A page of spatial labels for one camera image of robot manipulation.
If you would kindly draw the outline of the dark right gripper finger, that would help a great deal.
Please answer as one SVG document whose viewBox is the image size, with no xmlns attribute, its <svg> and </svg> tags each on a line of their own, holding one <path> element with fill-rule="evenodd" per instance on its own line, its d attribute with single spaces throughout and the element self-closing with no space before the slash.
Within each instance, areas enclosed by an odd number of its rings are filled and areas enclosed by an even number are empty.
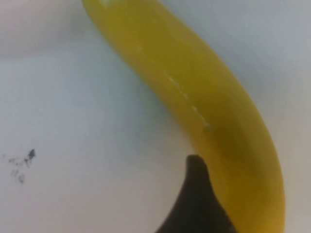
<svg viewBox="0 0 311 233">
<path fill-rule="evenodd" d="M 207 165 L 199 155 L 186 159 L 180 193 L 158 233 L 235 233 L 213 191 Z"/>
</svg>

